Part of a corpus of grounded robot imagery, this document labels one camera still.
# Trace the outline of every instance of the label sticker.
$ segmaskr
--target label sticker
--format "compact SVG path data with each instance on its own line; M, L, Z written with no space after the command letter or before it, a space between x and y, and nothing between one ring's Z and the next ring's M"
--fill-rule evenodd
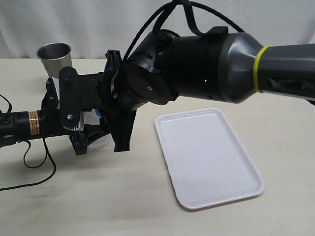
M29 120L30 120L31 135L39 134L40 130L39 130L39 119L38 119L37 111L29 112Z

